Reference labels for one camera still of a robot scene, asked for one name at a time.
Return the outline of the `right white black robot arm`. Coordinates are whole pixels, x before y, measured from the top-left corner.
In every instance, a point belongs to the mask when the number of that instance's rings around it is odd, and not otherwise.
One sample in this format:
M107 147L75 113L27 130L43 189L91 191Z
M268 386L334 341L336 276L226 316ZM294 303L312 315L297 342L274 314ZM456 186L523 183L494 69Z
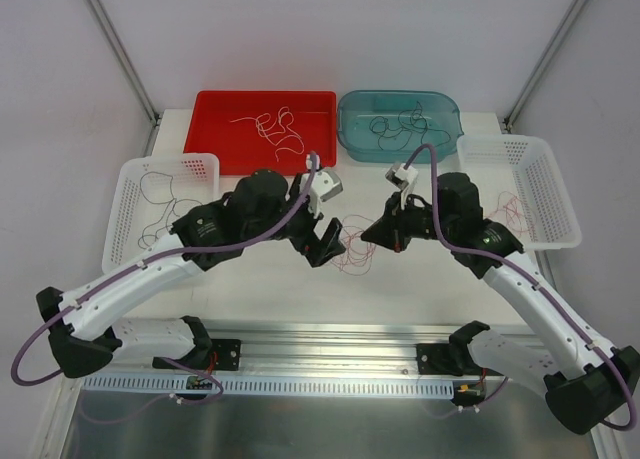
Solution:
M413 239L439 241L511 305L546 349L538 354L474 321L450 336L450 365L463 374L490 369L520 383L540 395L552 415L575 434L597 425L633 429L638 351L615 346L569 306L510 230L485 217L478 188L468 175L433 175L431 201L414 194L417 176L414 168L403 165L387 172L397 190L362 240L396 253Z

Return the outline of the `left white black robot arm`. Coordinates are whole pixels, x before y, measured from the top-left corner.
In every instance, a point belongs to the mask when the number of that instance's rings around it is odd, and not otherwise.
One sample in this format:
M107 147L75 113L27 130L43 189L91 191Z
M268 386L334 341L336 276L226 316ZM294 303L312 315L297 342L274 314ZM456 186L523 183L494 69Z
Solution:
M51 352L68 378L91 375L115 360L150 360L157 369L211 363L212 340L200 319L131 319L128 314L170 287L242 255L263 241L287 240L312 267L345 250L342 224L315 233L321 206L343 190L330 169L288 182L263 169L220 199L192 208L129 263L75 290L48 287L36 296Z

